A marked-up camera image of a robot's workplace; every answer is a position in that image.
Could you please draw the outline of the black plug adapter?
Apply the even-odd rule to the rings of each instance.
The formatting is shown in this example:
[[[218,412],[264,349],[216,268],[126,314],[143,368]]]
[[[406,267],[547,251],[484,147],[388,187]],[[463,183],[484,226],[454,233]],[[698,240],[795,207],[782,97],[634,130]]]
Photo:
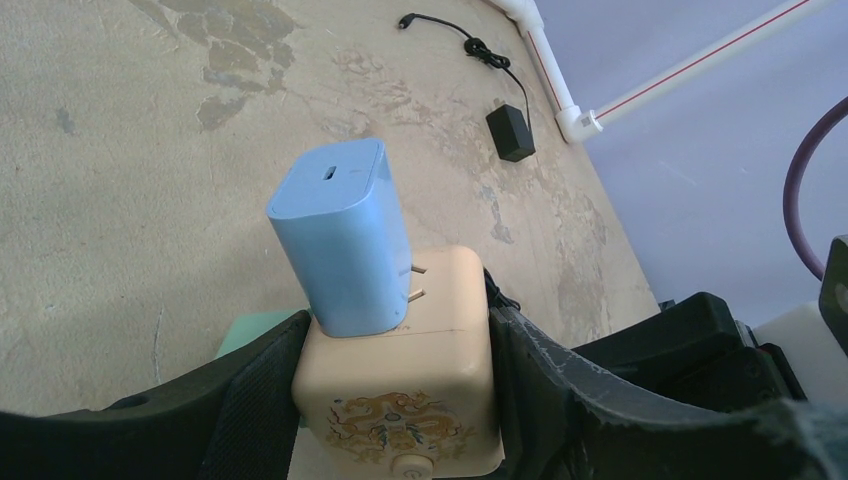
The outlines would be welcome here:
[[[501,160],[517,163],[536,152],[532,122],[529,118],[530,103],[527,90],[519,78],[511,70],[511,60],[492,51],[480,38],[471,35],[455,23],[420,13],[407,13],[397,23],[400,30],[408,29],[415,20],[423,20],[439,24],[455,30],[465,40],[463,49],[468,57],[474,58],[492,70],[505,73],[520,89],[525,107],[523,110],[504,104],[486,116],[486,123],[495,145],[496,153]]]

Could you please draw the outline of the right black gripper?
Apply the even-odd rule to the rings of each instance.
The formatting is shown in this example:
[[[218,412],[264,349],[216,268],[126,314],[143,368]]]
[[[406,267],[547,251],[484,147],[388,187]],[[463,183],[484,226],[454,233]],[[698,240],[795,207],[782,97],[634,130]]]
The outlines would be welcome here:
[[[663,396],[708,410],[803,401],[805,392],[783,350],[773,343],[749,344],[727,303],[699,292],[574,351],[633,384],[665,383]]]

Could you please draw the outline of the blue plug adapter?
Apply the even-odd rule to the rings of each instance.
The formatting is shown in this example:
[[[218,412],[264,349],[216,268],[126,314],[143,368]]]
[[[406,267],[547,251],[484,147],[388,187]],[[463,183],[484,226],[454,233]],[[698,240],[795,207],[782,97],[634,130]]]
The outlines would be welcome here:
[[[375,335],[402,322],[412,254],[381,140],[303,153],[266,215],[326,335]]]

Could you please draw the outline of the green plug adapter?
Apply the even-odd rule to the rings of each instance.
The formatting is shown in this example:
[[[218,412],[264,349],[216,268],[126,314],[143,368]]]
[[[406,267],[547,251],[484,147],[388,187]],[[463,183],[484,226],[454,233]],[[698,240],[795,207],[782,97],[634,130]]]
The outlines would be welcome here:
[[[230,325],[214,359],[217,360],[251,343],[298,312],[298,309],[287,309],[237,317]]]

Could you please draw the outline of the beige dragon cube socket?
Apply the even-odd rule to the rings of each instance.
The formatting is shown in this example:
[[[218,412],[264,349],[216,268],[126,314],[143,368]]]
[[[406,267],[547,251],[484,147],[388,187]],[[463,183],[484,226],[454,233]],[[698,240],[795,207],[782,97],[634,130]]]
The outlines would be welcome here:
[[[379,335],[312,324],[294,403],[348,479],[488,475],[504,452],[482,262],[464,246],[418,251],[411,293],[403,322]]]

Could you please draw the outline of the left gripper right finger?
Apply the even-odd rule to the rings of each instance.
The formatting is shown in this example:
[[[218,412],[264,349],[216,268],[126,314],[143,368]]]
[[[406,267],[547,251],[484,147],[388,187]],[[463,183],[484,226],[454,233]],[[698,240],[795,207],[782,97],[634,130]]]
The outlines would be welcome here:
[[[776,400],[719,413],[657,395],[512,308],[489,325],[511,479],[843,479],[847,415]]]

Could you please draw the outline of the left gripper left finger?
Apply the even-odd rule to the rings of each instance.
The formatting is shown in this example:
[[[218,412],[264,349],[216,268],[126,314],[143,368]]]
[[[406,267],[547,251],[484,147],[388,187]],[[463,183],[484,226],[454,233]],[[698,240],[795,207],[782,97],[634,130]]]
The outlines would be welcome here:
[[[102,410],[1,415],[4,479],[285,479],[310,315]]]

